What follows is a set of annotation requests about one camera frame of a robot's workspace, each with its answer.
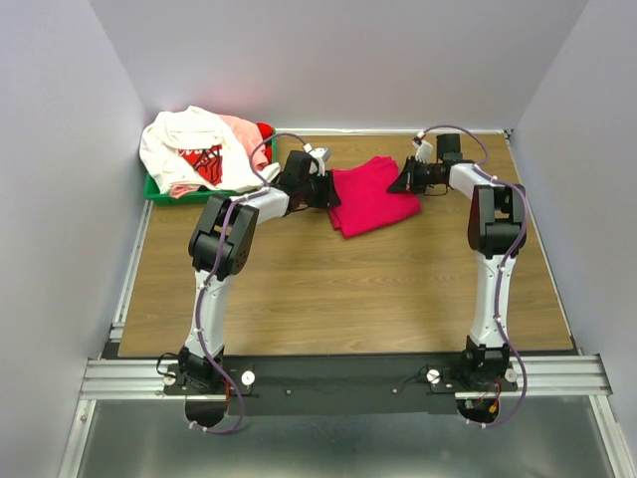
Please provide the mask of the magenta t shirt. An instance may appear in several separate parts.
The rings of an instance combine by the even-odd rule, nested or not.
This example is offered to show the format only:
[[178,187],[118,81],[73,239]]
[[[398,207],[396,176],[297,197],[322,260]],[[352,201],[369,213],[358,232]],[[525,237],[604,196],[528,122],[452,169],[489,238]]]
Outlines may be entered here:
[[399,176],[390,156],[375,156],[352,169],[331,171],[340,204],[328,210],[334,230],[346,238],[371,232],[406,220],[421,212],[419,198],[409,192],[389,193]]

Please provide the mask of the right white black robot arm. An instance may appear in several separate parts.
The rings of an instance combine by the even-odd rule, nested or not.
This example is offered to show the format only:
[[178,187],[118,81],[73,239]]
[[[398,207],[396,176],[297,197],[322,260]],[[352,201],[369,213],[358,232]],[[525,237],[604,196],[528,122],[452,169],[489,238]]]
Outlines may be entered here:
[[499,381],[510,367],[508,333],[511,279],[527,239],[529,208],[524,189],[486,172],[468,160],[457,133],[445,133],[431,144],[419,131],[409,156],[387,192],[423,194],[443,185],[470,200],[467,238],[477,259],[477,297],[472,327],[451,378],[471,390]]

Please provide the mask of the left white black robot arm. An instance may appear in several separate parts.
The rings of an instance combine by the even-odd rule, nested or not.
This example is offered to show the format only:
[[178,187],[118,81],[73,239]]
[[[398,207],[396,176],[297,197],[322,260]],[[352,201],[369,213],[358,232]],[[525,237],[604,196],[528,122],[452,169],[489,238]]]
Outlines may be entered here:
[[211,392],[223,380],[230,290],[247,264],[257,226],[302,205],[326,209],[340,203],[326,168],[329,158],[326,147],[294,150],[274,181],[252,192],[208,199],[188,245],[196,293],[190,332],[178,353],[179,372],[196,391]]

